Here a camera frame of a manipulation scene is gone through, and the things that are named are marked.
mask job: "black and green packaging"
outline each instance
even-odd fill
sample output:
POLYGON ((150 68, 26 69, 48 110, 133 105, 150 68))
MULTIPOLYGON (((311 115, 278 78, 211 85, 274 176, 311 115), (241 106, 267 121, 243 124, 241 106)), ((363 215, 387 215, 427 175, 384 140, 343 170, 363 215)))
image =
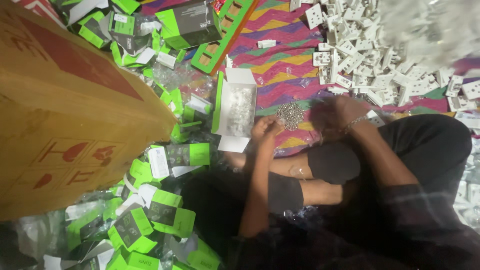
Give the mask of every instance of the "black and green packaging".
POLYGON ((155 13, 162 21, 162 36, 176 50, 222 39, 220 20, 206 1, 189 1, 155 13))

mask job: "open white box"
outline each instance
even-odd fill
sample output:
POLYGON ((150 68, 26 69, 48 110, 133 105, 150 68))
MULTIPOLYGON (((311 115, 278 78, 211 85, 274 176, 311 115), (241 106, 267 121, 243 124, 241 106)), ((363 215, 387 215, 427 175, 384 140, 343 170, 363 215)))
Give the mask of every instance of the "open white box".
MULTIPOLYGON (((222 135, 218 150, 242 153, 250 137, 236 137, 229 136, 228 132, 228 116, 232 108, 233 93, 235 88, 249 88, 252 89, 253 104, 257 101, 257 83, 253 77, 250 69, 245 68, 226 68, 225 76, 222 72, 218 74, 218 84, 216 93, 216 105, 213 115, 212 133, 222 135)), ((255 109, 253 109, 253 118, 255 117, 255 109)))

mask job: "plastic bag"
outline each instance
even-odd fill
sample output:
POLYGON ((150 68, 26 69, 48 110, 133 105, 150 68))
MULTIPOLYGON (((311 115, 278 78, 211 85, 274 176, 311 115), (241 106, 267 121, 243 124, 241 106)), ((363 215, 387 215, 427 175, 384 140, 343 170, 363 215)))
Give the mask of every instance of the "plastic bag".
POLYGON ((427 66, 449 65, 480 48, 480 2, 382 0, 385 41, 427 66))

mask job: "product label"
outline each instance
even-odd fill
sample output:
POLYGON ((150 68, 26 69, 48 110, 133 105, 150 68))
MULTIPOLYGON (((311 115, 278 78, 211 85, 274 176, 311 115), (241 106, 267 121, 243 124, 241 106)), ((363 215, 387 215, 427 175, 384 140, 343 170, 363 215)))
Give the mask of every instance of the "product label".
POLYGON ((154 178, 164 178, 170 175, 168 172, 167 155, 164 147, 157 147, 148 150, 148 159, 152 168, 154 178))
POLYGON ((142 236, 131 212, 119 218, 114 227, 127 248, 142 236))

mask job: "chain bracelet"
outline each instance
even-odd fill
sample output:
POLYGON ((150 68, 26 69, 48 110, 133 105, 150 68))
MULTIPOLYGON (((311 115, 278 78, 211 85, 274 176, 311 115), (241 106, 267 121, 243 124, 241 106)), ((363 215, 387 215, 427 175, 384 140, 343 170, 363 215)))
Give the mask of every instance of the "chain bracelet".
POLYGON ((360 116, 360 117, 358 117, 357 119, 351 121, 351 122, 342 130, 343 133, 347 134, 347 133, 350 131, 350 129, 352 129, 352 127, 353 127, 356 123, 358 123, 358 122, 360 122, 360 121, 362 121, 362 120, 367 120, 367 119, 368 119, 368 117, 365 115, 365 116, 360 116))

